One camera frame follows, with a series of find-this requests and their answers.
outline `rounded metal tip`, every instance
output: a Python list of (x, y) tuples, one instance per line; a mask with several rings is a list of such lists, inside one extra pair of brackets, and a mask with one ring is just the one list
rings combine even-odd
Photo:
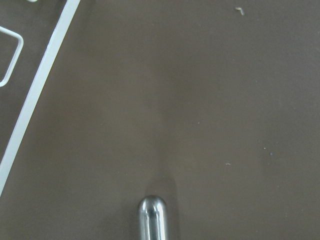
[(140, 213), (155, 214), (166, 210), (165, 201), (159, 196), (146, 196), (143, 198), (138, 207)]
[(138, 206), (140, 240), (168, 240), (167, 208), (159, 196), (146, 196)]

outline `white frame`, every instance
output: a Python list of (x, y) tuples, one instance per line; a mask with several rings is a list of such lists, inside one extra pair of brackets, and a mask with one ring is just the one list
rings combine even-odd
[(60, 18), (55, 26), (47, 49), (42, 57), (39, 68), (34, 76), (32, 85), (24, 101), (18, 120), (14, 126), (9, 143), (0, 164), (0, 196), (5, 187), (10, 169), (14, 163), (20, 143), (26, 132), (30, 118), (34, 112), (41, 91), (45, 85), (51, 67), (55, 61), (59, 48), (64, 40), (69, 25), (78, 8), (80, 0), (67, 0)]
[(9, 29), (6, 29), (2, 26), (0, 26), (0, 32), (7, 34), (11, 37), (14, 37), (15, 39), (18, 40), (18, 45), (16, 46), (15, 52), (13, 54), (12, 60), (8, 66), (8, 69), (6, 70), (6, 73), (4, 75), (4, 78), (2, 79), (2, 81), (0, 81), (0, 88), (3, 87), (4, 85), (7, 84), (7, 82), (9, 81), (11, 74), (15, 68), (15, 65), (17, 63), (17, 60), (19, 58), (19, 55), (21, 53), (22, 47), (24, 46), (24, 39), (22, 38), (21, 35), (19, 35), (18, 33), (11, 31)]

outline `brown surface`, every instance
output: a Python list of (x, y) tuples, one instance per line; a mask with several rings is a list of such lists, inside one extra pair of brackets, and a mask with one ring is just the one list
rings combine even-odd
[(0, 239), (137, 239), (148, 194), (166, 200), (172, 240), (319, 239), (319, 9), (82, 1), (0, 199)]

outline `chrome cylinder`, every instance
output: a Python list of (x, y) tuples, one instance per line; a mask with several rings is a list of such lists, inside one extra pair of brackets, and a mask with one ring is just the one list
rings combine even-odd
[(158, 196), (147, 196), (138, 207), (140, 240), (169, 240), (166, 203)]

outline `debris particle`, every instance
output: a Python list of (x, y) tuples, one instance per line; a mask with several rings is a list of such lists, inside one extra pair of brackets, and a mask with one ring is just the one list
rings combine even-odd
[(238, 10), (241, 13), (242, 16), (245, 15), (245, 11), (242, 9), (242, 7), (236, 6), (234, 9)]

